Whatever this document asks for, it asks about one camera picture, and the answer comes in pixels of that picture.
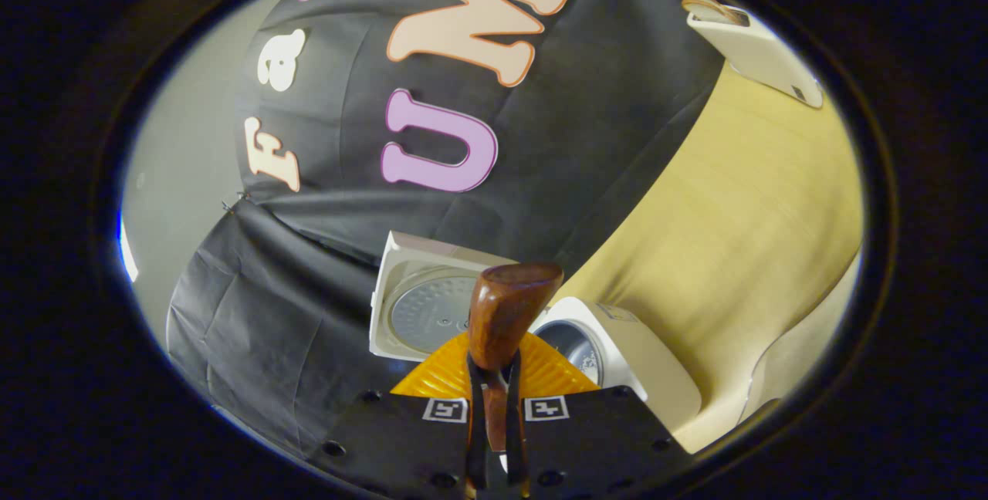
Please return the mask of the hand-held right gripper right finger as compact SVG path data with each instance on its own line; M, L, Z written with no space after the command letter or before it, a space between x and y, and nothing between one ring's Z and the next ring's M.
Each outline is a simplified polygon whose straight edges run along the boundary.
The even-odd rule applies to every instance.
M628 385L597 387L543 339L511 366L509 481L530 499L631 499L666 490L692 456Z

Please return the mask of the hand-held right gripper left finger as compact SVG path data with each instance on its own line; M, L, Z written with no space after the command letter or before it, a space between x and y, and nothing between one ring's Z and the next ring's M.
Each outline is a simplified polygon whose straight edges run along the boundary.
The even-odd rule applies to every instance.
M308 461L364 495L465 499L486 485L485 408L468 368L462 333L393 391L359 392Z

